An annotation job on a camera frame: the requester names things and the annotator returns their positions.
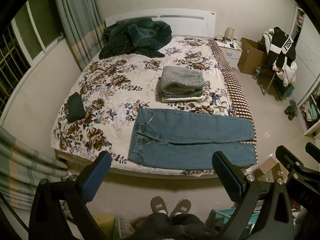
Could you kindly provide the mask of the grey fleece folded garment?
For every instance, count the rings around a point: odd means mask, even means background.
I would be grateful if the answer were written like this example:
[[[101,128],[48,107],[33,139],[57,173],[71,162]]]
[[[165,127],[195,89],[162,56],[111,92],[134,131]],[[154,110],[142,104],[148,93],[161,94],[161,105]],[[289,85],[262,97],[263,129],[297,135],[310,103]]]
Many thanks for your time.
[[[161,75],[161,91],[167,95],[197,95],[206,82],[203,74],[194,69],[165,66]]]

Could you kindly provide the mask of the right grey slipper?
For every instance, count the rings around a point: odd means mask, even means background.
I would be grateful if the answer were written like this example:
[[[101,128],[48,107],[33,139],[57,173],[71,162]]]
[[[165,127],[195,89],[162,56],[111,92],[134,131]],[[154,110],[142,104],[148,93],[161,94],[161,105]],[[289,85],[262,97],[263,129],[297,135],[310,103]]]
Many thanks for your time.
[[[183,198],[176,204],[175,208],[170,214],[170,217],[188,214],[190,209],[191,209],[191,201],[187,198]]]

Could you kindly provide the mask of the black folded garment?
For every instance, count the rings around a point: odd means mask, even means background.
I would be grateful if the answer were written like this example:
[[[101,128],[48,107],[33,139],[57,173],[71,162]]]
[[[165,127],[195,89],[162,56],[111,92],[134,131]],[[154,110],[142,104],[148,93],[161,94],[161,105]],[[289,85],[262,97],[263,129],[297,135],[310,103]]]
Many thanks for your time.
[[[67,120],[69,123],[82,120],[86,116],[81,95],[78,92],[72,94],[67,100]]]

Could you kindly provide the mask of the blue denim jeans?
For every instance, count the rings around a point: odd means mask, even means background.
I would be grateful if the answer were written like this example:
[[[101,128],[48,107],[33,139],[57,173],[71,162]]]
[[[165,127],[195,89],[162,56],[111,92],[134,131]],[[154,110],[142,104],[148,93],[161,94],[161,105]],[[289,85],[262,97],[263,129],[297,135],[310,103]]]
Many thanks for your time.
[[[139,111],[129,148],[129,161],[170,170],[210,170],[221,151],[238,166],[256,164],[253,122],[245,118],[173,109]]]

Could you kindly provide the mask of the white shelf unit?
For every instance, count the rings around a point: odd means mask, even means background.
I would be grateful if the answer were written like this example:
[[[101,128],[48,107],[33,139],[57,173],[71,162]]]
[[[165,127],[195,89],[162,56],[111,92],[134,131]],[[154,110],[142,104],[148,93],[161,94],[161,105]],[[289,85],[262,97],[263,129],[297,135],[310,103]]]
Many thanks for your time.
[[[298,107],[298,116],[304,135],[309,135],[319,128],[319,116],[316,120],[307,120],[309,107],[319,111],[315,97],[312,96],[319,86],[319,32],[300,7],[296,7],[291,35],[297,39],[296,64],[298,67],[293,98]]]

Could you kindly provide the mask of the black white jacket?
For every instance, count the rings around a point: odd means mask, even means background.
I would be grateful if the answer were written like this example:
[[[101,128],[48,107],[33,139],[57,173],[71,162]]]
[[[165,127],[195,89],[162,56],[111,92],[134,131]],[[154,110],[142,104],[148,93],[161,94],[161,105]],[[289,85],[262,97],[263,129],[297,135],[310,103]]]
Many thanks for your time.
[[[296,81],[296,49],[291,36],[279,27],[274,27],[262,33],[260,40],[267,52],[265,67],[276,72],[276,75],[287,87]]]

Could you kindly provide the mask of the left grey slipper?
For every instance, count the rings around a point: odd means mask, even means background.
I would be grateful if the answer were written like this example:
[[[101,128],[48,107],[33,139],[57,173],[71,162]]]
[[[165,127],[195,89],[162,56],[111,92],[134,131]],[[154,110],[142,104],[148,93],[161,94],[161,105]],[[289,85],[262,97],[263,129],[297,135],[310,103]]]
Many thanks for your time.
[[[162,214],[168,215],[168,209],[162,197],[160,196],[153,197],[150,202],[150,206],[153,213],[162,213]]]

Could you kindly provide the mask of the yellow box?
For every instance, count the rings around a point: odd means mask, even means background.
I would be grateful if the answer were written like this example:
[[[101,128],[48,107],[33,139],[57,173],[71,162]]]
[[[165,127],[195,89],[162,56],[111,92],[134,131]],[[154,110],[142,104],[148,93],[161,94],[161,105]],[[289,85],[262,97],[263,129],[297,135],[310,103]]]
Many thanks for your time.
[[[101,214],[94,217],[94,220],[98,224],[99,228],[108,237],[108,239],[113,238],[113,227],[114,227],[115,216],[111,214]]]

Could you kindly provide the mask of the brown cardboard box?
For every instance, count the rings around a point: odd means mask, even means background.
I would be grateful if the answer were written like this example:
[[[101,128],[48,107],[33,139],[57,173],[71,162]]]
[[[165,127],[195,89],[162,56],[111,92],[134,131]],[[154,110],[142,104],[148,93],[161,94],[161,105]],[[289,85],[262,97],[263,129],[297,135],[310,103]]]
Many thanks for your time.
[[[244,74],[253,75],[259,65],[267,60],[265,45],[242,37],[242,53],[238,61],[238,69]]]

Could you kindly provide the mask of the cream cylinder lamp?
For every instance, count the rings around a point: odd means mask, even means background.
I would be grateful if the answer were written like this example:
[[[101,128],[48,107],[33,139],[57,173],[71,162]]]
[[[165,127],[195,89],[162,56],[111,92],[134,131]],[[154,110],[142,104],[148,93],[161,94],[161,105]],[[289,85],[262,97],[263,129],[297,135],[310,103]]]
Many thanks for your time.
[[[234,28],[227,27],[227,29],[225,30],[224,38],[231,41],[233,39],[233,35],[234,35]]]

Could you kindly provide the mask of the white nightstand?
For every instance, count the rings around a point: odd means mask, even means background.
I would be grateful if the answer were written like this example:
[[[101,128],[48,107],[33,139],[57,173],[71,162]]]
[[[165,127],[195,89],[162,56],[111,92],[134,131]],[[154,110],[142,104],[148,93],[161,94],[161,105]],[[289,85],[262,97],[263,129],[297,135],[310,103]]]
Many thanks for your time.
[[[241,58],[242,48],[233,41],[223,40],[221,35],[214,37],[217,45],[221,49],[226,61],[231,68],[238,69],[238,62]]]

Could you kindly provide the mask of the white bed headboard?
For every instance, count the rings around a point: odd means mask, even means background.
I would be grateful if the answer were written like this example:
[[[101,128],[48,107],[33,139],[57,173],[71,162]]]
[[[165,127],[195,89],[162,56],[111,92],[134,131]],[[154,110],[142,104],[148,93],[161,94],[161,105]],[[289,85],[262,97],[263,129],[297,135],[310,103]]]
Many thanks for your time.
[[[215,37],[216,13],[197,9],[160,8],[127,12],[105,18],[105,25],[146,17],[167,23],[175,36]]]

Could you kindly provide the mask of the pair of dark slippers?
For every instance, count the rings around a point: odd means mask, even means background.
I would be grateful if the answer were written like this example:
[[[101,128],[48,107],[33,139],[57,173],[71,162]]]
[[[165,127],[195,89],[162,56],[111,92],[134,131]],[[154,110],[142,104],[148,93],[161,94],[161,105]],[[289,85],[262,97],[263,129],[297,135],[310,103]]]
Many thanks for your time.
[[[290,104],[288,107],[284,110],[285,115],[287,115],[287,118],[292,121],[296,116],[298,116],[298,109],[297,105],[294,100],[290,100]]]

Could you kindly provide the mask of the window with frame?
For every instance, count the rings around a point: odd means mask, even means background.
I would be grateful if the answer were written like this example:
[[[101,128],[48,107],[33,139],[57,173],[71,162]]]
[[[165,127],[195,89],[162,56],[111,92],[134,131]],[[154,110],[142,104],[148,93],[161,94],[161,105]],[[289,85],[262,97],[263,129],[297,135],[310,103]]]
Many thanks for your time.
[[[1,112],[28,70],[61,39],[55,0],[28,0],[1,31]]]

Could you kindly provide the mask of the folded clothes stack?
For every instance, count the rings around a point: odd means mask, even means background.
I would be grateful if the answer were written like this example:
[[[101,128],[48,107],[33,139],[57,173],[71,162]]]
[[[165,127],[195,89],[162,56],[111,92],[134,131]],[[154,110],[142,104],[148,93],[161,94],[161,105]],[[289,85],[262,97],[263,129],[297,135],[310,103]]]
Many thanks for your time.
[[[170,102],[199,102],[203,101],[206,98],[206,93],[202,93],[201,95],[168,95],[164,92],[160,91],[159,96],[161,97],[161,101],[163,103],[170,103]]]

